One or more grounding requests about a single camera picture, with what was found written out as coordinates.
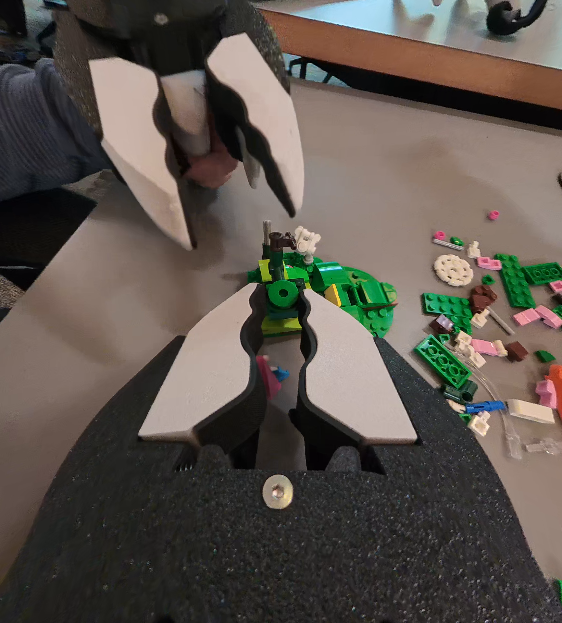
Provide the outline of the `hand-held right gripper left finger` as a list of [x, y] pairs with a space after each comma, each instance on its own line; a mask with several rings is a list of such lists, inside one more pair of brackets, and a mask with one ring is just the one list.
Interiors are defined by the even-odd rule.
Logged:
[[266, 288], [250, 283], [207, 313], [185, 336], [137, 433], [196, 454], [218, 446], [238, 469], [255, 468], [268, 397], [256, 356]]

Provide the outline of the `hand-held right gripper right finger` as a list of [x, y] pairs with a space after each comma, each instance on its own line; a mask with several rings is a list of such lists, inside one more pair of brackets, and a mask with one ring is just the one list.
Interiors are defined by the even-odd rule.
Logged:
[[306, 468], [325, 470], [340, 448], [360, 469], [369, 449], [418, 440], [382, 356], [384, 341], [312, 290], [298, 300], [300, 350], [296, 406], [289, 413], [303, 436]]

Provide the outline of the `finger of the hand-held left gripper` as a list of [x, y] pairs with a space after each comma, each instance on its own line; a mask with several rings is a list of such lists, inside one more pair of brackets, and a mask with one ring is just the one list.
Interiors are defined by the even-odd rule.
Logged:
[[206, 58], [208, 106], [215, 130], [243, 163], [251, 188], [264, 175], [290, 217], [303, 203], [305, 170], [290, 94], [247, 34], [220, 40]]
[[183, 249], [194, 250], [176, 176], [167, 164], [168, 139], [157, 125], [156, 73], [120, 57], [88, 65], [104, 151], [152, 222]]

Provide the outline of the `pink and blue lego piece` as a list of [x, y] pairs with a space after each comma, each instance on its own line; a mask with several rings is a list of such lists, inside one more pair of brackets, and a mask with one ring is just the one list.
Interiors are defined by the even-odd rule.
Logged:
[[256, 363], [263, 379], [267, 399], [271, 401], [280, 392], [282, 383], [290, 377], [290, 372], [272, 365], [267, 355], [258, 355]]

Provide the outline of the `green round lego base model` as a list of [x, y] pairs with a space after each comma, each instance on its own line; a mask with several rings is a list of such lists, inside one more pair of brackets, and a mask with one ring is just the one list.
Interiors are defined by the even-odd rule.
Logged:
[[394, 320], [397, 291], [369, 273], [316, 257], [311, 290], [334, 303], [373, 336], [385, 337]]

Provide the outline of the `person's left forearm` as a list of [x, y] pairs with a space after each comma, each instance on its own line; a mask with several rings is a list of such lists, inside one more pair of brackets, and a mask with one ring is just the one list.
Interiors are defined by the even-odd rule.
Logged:
[[76, 183], [111, 161], [51, 59], [0, 66], [0, 201]]

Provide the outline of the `pile of green pink lego pieces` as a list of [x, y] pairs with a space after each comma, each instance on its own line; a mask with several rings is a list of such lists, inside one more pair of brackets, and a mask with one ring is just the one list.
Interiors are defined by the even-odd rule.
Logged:
[[533, 555], [562, 603], [562, 264], [521, 263], [521, 253], [484, 256], [461, 240], [433, 265], [435, 279], [419, 297], [424, 323], [433, 323], [413, 354], [443, 385], [453, 385], [428, 343], [440, 342], [466, 381], [480, 386], [460, 405], [460, 421], [495, 468], [527, 535]]

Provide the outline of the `person's left hand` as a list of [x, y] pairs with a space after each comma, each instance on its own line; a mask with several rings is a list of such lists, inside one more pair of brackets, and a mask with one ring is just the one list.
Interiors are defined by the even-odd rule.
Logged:
[[209, 128], [209, 132], [209, 152], [205, 155], [190, 156], [189, 167], [183, 177], [202, 188], [219, 189], [228, 182], [240, 162], [231, 156], [213, 126]]

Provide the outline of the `black chair seat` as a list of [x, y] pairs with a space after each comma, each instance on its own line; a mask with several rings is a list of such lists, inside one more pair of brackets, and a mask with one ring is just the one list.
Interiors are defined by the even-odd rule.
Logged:
[[0, 308], [11, 308], [97, 201], [65, 188], [0, 201]]

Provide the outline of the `grey table with wooden edge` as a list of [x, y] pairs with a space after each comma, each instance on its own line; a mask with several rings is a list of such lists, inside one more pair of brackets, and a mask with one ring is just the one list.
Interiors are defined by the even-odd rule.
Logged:
[[485, 1], [263, 1], [284, 52], [562, 111], [562, 1], [518, 33]]

